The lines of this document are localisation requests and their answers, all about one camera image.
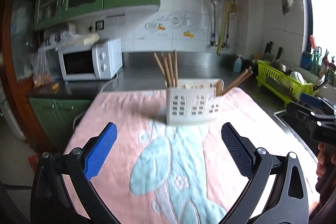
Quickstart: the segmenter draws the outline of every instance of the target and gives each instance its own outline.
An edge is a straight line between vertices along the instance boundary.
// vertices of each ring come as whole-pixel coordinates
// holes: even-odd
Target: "clear plastic bag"
[[[99,35],[97,33],[91,33],[86,35],[75,34],[71,32],[64,31],[61,33],[61,40],[59,41],[56,51],[64,51],[69,47],[76,45],[93,45],[99,40]]]
[[[31,64],[34,70],[33,81],[35,88],[53,81],[50,75],[49,62],[44,46],[31,55]]]

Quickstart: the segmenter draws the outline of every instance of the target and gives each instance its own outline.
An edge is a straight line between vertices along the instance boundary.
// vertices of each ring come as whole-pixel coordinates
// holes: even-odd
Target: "yellow container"
[[[258,80],[258,86],[261,85],[268,88],[271,92],[277,95],[285,102],[285,106],[290,103],[292,100],[282,94],[281,92],[277,91],[271,85],[266,83],[266,77],[269,76],[276,80],[278,83],[284,85],[288,88],[288,90],[293,94],[295,98],[300,100],[300,96],[302,93],[308,93],[309,95],[315,95],[318,91],[313,91],[313,83],[301,84],[300,82],[294,80],[292,77],[285,75],[283,72],[278,71],[275,68],[269,66],[270,62],[257,60],[258,64],[258,76],[256,79]]]

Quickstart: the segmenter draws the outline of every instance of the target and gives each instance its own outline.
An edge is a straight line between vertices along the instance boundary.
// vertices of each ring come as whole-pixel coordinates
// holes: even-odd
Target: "microwave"
[[[58,50],[64,81],[110,80],[123,66],[121,39]]]

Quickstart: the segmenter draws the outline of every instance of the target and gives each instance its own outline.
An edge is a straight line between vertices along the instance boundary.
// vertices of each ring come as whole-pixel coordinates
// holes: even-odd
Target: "microwave window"
[[[67,75],[95,73],[92,61],[92,51],[72,52],[63,54],[64,68]]]

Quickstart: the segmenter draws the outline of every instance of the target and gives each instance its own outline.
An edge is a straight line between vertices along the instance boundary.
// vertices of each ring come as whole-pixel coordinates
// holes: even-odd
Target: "screw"
[[[76,147],[71,151],[74,155],[78,155],[80,152],[82,152],[82,150],[79,147]]]
[[[294,152],[290,152],[289,153],[289,156],[292,158],[292,159],[296,159],[296,154]]]
[[[261,155],[265,155],[266,154],[266,150],[264,148],[258,148],[258,153],[261,154]]]
[[[42,154],[42,158],[46,159],[46,158],[48,158],[48,157],[49,157],[49,153],[48,153],[48,152],[44,152],[44,153]]]

